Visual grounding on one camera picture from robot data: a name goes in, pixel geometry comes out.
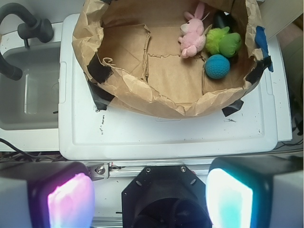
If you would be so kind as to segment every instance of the white wall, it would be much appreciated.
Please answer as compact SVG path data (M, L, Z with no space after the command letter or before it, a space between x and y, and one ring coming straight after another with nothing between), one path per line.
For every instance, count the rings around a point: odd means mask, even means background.
M20 3L32 14L56 23L70 14L79 13L85 0L0 0L0 7L10 2ZM0 25L0 34L16 31L20 23L22 20L16 15L8 15Z

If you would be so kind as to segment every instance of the faucet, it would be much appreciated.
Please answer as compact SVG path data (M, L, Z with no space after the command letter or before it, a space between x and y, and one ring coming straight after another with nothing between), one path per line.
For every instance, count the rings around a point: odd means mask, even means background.
M0 24L9 14L15 14L24 21L23 24L18 26L17 31L20 38L24 40L27 49L29 48L28 39L30 38L38 38L42 43L47 43L53 38L54 31L48 19L34 17L24 6L18 3L8 3L0 8ZM15 81L22 77L22 70L9 64L1 53L0 73Z

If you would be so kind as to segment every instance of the sink basin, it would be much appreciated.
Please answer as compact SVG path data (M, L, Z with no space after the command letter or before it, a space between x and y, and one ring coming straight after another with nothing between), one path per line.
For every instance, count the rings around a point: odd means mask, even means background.
M58 128L60 42L10 49L3 57L23 71L19 81L0 74L0 128Z

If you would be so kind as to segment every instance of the blue dimpled ball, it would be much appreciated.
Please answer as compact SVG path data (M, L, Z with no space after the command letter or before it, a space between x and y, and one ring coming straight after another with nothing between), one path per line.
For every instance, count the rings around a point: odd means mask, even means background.
M220 79L226 76L230 70L229 60L222 55L211 56L205 64L207 75L213 79Z

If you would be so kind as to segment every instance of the brown paper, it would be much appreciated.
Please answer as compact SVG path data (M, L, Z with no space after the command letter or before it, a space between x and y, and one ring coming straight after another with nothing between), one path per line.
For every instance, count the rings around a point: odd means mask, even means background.
M194 12L198 0L118 0L111 5L86 0L73 33L76 58L88 80L88 65L97 53L100 64L113 73L100 88L114 95L110 105L162 118L208 115L240 99L252 85L245 80L263 58L255 45L256 26L262 25L255 0L202 0L207 3L207 28L217 9L231 13L234 31L243 46L229 74L208 78L205 50L189 59L180 57L177 42L184 11Z

